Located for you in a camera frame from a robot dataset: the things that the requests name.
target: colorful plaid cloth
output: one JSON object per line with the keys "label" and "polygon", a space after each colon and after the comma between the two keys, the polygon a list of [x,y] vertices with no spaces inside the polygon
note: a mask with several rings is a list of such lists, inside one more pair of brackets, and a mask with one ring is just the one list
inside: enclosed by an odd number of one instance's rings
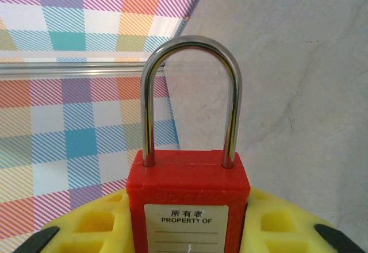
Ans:
{"label": "colorful plaid cloth", "polygon": [[0,62],[145,60],[197,1],[0,0]]}
{"label": "colorful plaid cloth", "polygon": [[[125,187],[141,148],[140,78],[0,81],[0,252]],[[154,83],[155,144],[177,149],[166,80]]]}

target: metal shackle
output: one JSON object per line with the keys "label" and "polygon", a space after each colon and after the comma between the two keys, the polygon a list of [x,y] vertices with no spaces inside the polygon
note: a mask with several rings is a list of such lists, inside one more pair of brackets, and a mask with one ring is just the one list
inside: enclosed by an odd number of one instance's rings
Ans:
{"label": "metal shackle", "polygon": [[233,55],[220,43],[204,36],[181,36],[162,44],[148,58],[140,84],[143,127],[143,165],[155,164],[154,145],[154,77],[169,56],[186,49],[198,49],[215,56],[224,66],[229,80],[228,110],[222,166],[232,168],[235,158],[237,127],[242,101],[242,75]]}

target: safety padlock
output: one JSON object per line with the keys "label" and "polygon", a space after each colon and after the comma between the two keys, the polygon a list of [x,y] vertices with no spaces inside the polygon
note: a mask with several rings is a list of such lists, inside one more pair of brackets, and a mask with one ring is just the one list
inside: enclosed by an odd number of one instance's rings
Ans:
{"label": "safety padlock", "polygon": [[[184,49],[212,54],[228,74],[223,151],[154,148],[153,79],[164,60]],[[172,39],[147,60],[141,79],[143,149],[126,182],[137,253],[239,252],[250,193],[246,171],[235,152],[241,79],[233,55],[207,37]]]}

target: white wall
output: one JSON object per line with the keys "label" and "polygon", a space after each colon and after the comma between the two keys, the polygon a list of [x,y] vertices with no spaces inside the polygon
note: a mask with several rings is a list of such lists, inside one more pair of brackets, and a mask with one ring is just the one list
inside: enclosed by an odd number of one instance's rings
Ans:
{"label": "white wall", "polygon": [[[241,66],[237,151],[251,184],[368,250],[367,0],[201,0],[184,31],[194,34]],[[181,148],[222,148],[225,71],[191,51],[165,73]]]}

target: padlock label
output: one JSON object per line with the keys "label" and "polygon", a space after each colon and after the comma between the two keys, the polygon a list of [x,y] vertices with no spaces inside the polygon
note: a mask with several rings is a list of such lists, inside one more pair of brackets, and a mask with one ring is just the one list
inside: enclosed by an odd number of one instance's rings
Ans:
{"label": "padlock label", "polygon": [[144,205],[149,253],[223,253],[229,207]]}

